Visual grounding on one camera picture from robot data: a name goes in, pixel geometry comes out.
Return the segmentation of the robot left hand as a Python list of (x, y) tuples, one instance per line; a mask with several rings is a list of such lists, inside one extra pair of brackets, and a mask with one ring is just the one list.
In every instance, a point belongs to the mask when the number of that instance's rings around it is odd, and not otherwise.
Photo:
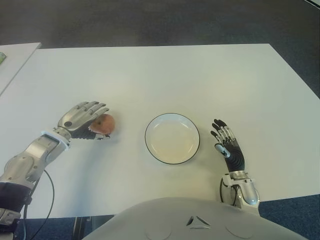
[(103, 140), (109, 134), (95, 133), (90, 125), (109, 109), (98, 101), (81, 102), (65, 113), (59, 120), (54, 132), (70, 139)]

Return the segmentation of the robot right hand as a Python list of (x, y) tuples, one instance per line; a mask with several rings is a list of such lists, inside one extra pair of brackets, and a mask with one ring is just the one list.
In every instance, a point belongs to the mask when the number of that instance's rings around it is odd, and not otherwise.
[(214, 119), (212, 127), (210, 134), (217, 141), (214, 148), (223, 156), (228, 171), (244, 171), (245, 158), (231, 128), (220, 119)]

